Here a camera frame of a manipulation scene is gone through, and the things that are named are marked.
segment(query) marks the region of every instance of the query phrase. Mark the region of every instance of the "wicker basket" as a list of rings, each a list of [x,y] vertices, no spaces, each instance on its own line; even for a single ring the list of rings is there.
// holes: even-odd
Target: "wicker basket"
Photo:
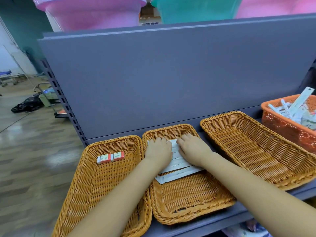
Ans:
[[[240,111],[201,120],[201,127],[239,166],[290,190],[316,177],[316,155]]]
[[[148,140],[155,140],[157,137],[173,140],[187,133],[198,136],[195,129],[188,124],[147,131],[142,138],[144,150]],[[207,171],[164,184],[154,180],[150,185],[150,199],[155,218],[167,225],[186,222],[235,204],[233,195]]]
[[[119,151],[124,151],[123,160],[97,164],[99,155]],[[65,237],[72,231],[89,210],[121,182],[143,157],[143,145],[136,135],[96,142],[86,147],[57,219],[53,237]],[[148,230],[151,219],[152,210],[147,189],[121,236],[143,235]]]
[[[285,102],[293,103],[298,97],[299,95],[293,95],[262,103],[262,123],[269,129],[277,132],[286,139],[303,147],[305,150],[316,154],[316,131],[313,131],[282,115],[279,115],[271,110],[270,107],[268,107],[268,104],[272,104],[275,107],[280,106],[281,99],[284,99]],[[308,105],[310,110],[314,111],[316,109],[316,96],[310,95],[309,98],[306,100],[306,104]]]

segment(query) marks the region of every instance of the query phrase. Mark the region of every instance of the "red and white eraser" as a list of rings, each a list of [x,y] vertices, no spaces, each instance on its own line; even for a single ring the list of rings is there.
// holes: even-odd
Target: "red and white eraser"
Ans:
[[[111,161],[111,157],[113,154],[100,155],[97,159],[97,164],[102,164]]]
[[[111,155],[111,161],[124,159],[124,151],[117,152],[117,153],[114,153],[112,155]]]

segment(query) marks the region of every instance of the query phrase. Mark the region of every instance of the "green wall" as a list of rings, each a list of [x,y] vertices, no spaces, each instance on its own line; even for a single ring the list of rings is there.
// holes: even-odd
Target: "green wall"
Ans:
[[[45,12],[38,10],[33,0],[0,0],[0,16],[14,40],[41,71],[35,59],[43,59],[44,55],[37,39],[43,32],[52,32]]]

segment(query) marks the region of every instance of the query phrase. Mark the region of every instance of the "person's left hand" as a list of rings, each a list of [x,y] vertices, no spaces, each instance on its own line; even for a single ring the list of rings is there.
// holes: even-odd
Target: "person's left hand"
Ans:
[[[167,167],[172,160],[172,144],[166,138],[158,137],[156,141],[150,140],[146,149],[145,159],[152,161],[159,168],[159,172]]]

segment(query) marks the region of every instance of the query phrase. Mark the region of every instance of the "tile floor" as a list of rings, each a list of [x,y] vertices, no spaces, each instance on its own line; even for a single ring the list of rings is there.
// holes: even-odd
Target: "tile floor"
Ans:
[[[51,108],[10,111],[34,94],[29,82],[0,94],[0,236],[50,236],[84,147]]]

